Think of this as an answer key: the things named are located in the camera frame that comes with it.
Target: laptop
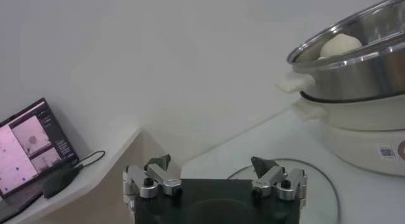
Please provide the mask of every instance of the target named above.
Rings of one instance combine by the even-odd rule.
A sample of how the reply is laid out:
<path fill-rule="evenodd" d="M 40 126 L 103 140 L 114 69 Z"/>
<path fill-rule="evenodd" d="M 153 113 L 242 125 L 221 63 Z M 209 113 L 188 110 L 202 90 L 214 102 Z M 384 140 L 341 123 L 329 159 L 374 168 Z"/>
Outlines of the laptop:
<path fill-rule="evenodd" d="M 38 199 L 50 173 L 77 162 L 44 98 L 0 123 L 0 223 Z"/>

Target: white wall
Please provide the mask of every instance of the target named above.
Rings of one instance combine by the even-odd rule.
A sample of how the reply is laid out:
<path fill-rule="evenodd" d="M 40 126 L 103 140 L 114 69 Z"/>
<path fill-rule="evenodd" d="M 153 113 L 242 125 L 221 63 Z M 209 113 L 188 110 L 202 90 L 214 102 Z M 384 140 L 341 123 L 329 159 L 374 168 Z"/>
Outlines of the white wall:
<path fill-rule="evenodd" d="M 44 96 L 81 155 L 138 123 L 183 163 L 288 106 L 287 54 L 375 1 L 0 0 L 0 119 Z"/>

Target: electric cooker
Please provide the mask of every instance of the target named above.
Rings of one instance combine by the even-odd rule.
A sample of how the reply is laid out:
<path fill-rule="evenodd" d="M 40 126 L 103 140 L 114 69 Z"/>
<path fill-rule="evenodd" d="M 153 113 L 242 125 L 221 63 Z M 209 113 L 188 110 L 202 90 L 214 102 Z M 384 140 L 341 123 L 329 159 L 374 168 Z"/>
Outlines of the electric cooker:
<path fill-rule="evenodd" d="M 405 0 L 385 0 L 328 27 L 294 49 L 278 84 L 300 92 L 304 118 L 323 121 L 325 145 L 351 164 L 405 175 Z M 362 47 L 323 59 L 338 34 Z"/>

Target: white table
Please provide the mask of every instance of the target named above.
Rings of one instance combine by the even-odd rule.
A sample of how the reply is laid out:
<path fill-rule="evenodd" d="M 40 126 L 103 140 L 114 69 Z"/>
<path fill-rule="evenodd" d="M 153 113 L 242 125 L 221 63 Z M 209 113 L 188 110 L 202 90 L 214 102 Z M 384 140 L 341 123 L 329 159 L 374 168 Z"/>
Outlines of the white table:
<path fill-rule="evenodd" d="M 120 131 L 114 139 L 105 145 L 105 157 L 84 168 L 65 190 L 50 199 L 39 198 L 24 212 L 5 224 L 32 223 L 88 194 L 103 180 L 139 134 L 139 128 L 127 128 Z"/>
<path fill-rule="evenodd" d="M 342 223 L 404 223 L 405 177 L 362 170 L 342 161 L 320 144 L 319 128 L 318 121 L 302 122 L 288 109 L 189 161 L 181 177 L 227 178 L 250 165 L 251 156 L 301 159 L 319 167 L 337 186 Z"/>

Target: laptop screen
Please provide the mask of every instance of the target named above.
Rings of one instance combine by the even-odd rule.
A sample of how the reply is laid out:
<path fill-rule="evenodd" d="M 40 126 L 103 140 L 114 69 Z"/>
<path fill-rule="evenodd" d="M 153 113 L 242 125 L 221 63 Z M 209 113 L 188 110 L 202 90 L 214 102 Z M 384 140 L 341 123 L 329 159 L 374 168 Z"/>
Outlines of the laptop screen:
<path fill-rule="evenodd" d="M 0 125 L 0 193 L 77 158 L 45 99 Z"/>

